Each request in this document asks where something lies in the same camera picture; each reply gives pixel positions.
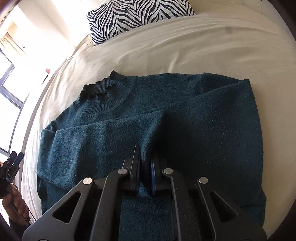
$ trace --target beige curtain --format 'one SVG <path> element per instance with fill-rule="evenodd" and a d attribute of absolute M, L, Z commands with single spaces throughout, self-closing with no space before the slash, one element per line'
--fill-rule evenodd
<path fill-rule="evenodd" d="M 14 64 L 14 66 L 21 67 L 24 65 L 28 65 L 28 55 L 16 44 L 16 42 L 9 35 L 9 33 L 6 33 L 0 39 L 0 49 L 6 55 L 6 57 Z"/>

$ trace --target ribbed collar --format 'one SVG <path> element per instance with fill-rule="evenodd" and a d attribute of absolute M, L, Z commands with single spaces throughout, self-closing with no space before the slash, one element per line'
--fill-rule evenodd
<path fill-rule="evenodd" d="M 110 76 L 95 84 L 84 85 L 78 105 L 91 103 L 88 112 L 106 112 L 119 106 L 131 92 L 134 80 L 112 71 Z"/>

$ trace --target mattress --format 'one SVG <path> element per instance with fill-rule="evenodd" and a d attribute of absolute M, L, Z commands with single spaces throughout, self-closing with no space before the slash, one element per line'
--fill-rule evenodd
<path fill-rule="evenodd" d="M 278 228 L 296 198 L 296 42 L 276 17 L 242 2 L 191 0 L 196 16 L 152 23 L 96 46 L 87 36 L 77 46 L 49 86 L 26 145 L 21 190 L 34 216 L 41 216 L 41 130 L 76 100 L 83 85 L 112 70 L 138 76 L 208 72 L 250 79 L 263 134 L 263 228 L 268 236 Z"/>

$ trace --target folded sweater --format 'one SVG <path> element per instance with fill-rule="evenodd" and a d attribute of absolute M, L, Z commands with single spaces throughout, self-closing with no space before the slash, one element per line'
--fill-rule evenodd
<path fill-rule="evenodd" d="M 160 83 L 172 79 L 161 89 Z M 133 82 L 133 91 L 118 100 L 115 93 L 126 93 L 117 90 L 123 82 Z M 141 181 L 148 191 L 149 154 L 157 150 L 184 176 L 208 177 L 263 224 L 263 148 L 252 89 L 248 80 L 213 74 L 124 77 L 112 72 L 85 86 L 42 131 L 37 167 L 42 211 L 84 177 L 103 178 L 120 168 L 136 144 L 142 146 Z M 170 240 L 168 200 L 142 196 L 124 199 L 120 240 Z"/>

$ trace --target hand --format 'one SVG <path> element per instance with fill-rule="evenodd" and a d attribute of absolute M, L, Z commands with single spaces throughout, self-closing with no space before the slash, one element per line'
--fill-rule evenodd
<path fill-rule="evenodd" d="M 29 216 L 29 208 L 26 205 L 25 201 L 22 199 L 22 195 L 20 192 L 16 189 L 15 186 L 11 185 L 12 192 L 13 192 L 13 198 L 11 194 L 7 194 L 2 201 L 3 207 L 6 210 L 8 216 L 12 221 L 19 225 L 26 225 L 25 218 Z M 12 207 L 10 206 L 10 203 L 14 201 L 15 206 L 17 207 L 17 212 L 24 218 L 17 215 Z"/>

